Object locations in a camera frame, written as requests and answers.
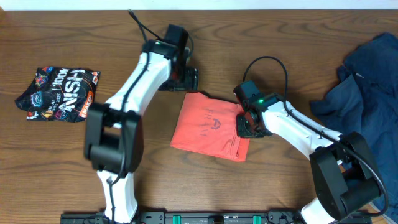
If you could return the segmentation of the orange printed t-shirt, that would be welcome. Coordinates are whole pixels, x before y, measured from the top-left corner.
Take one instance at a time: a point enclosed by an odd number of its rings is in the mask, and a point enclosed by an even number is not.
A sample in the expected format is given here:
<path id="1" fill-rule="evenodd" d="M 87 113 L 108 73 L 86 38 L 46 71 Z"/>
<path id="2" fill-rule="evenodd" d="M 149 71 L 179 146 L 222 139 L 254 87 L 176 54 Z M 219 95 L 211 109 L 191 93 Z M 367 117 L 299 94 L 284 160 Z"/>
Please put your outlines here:
<path id="1" fill-rule="evenodd" d="M 170 146 L 243 162 L 250 140 L 237 135 L 236 117 L 241 114 L 239 104 L 187 93 Z"/>

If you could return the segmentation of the navy blue garment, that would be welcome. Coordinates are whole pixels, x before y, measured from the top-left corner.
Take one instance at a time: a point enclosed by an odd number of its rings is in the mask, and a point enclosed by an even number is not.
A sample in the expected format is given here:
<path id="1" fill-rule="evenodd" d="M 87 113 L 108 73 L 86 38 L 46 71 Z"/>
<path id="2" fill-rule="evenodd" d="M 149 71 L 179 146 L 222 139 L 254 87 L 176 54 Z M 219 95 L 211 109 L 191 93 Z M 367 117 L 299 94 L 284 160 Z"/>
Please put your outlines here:
<path id="1" fill-rule="evenodd" d="M 349 54 L 339 84 L 312 113 L 328 128 L 364 136 L 389 196 L 389 221 L 397 222 L 397 37 L 383 33 Z"/>

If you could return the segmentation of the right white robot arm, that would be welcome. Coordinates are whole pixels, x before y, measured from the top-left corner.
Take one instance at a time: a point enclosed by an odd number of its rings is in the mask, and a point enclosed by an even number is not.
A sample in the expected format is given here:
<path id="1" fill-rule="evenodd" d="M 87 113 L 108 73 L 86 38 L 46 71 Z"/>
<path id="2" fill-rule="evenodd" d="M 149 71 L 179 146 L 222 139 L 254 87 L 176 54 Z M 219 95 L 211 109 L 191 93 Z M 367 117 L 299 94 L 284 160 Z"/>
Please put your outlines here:
<path id="1" fill-rule="evenodd" d="M 235 90 L 234 94 L 244 110 L 237 117 L 240 137 L 276 134 L 310 162 L 316 197 L 298 212 L 295 222 L 341 223 L 371 217 L 360 208 L 387 192 L 362 135 L 325 128 L 277 93 Z"/>

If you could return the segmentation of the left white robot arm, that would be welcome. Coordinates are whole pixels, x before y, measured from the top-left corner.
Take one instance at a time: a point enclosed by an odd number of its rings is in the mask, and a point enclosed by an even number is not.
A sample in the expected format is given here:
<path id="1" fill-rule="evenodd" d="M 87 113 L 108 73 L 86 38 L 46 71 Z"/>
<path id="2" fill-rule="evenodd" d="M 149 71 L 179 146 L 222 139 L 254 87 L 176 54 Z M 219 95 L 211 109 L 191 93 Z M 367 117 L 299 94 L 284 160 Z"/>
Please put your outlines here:
<path id="1" fill-rule="evenodd" d="M 84 156 L 103 185 L 103 223 L 133 221 L 138 208 L 134 172 L 144 151 L 142 117 L 157 91 L 197 88 L 197 70 L 187 67 L 191 52 L 184 40 L 147 41 L 121 89 L 88 108 Z"/>

